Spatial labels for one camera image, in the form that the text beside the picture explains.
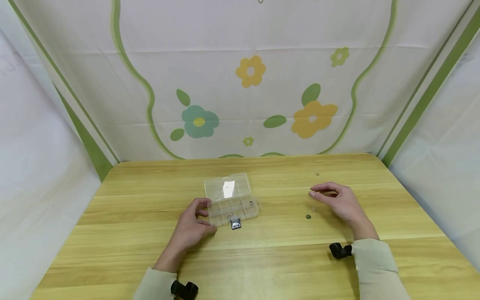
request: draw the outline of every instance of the table surface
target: table surface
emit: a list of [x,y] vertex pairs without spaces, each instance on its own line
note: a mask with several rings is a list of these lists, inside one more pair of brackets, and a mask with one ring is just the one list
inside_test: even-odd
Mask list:
[[480,274],[369,154],[118,164],[32,299],[131,299],[180,213],[204,196],[203,181],[243,172],[262,210],[240,229],[219,227],[187,253],[179,280],[199,286],[198,300],[357,299],[353,257],[336,260],[328,249],[352,242],[351,232],[308,196],[309,187],[325,181],[355,192],[413,299],[478,299]]

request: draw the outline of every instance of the white side wall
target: white side wall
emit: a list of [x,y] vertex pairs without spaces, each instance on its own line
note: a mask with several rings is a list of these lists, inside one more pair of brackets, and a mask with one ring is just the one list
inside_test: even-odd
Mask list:
[[[3,3],[0,8],[2,18]],[[100,181],[80,140],[1,30],[0,141],[0,299],[23,300]]]
[[480,36],[390,169],[480,271]]

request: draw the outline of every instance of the person's left hand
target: person's left hand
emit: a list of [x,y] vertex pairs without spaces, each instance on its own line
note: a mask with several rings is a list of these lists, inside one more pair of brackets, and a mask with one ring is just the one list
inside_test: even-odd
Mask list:
[[216,232],[216,226],[207,221],[198,220],[197,216],[208,216],[204,210],[212,200],[195,198],[180,215],[168,245],[163,250],[154,269],[175,273],[185,252],[195,246],[201,238]]
[[212,200],[208,198],[195,198],[192,203],[180,215],[177,226],[173,231],[168,245],[181,252],[195,246],[201,238],[209,233],[216,232],[216,226],[207,221],[197,219],[197,216],[208,216],[204,210]]

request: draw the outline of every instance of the box lid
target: box lid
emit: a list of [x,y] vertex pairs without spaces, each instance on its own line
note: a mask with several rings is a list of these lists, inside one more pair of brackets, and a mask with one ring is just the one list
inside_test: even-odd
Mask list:
[[204,187],[205,196],[212,201],[219,201],[252,193],[246,173],[205,180]]

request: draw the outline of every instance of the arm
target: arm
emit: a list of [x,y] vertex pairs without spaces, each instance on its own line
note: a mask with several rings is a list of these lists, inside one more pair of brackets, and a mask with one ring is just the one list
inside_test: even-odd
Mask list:
[[208,216],[202,208],[210,202],[207,198],[195,198],[180,215],[170,241],[153,268],[147,269],[133,300],[173,300],[170,287],[177,279],[176,273],[185,252],[202,237],[216,232],[216,226],[197,219],[198,215]]
[[388,244],[380,241],[353,191],[334,182],[311,187],[310,196],[333,209],[353,231],[353,255],[361,300],[408,300]]

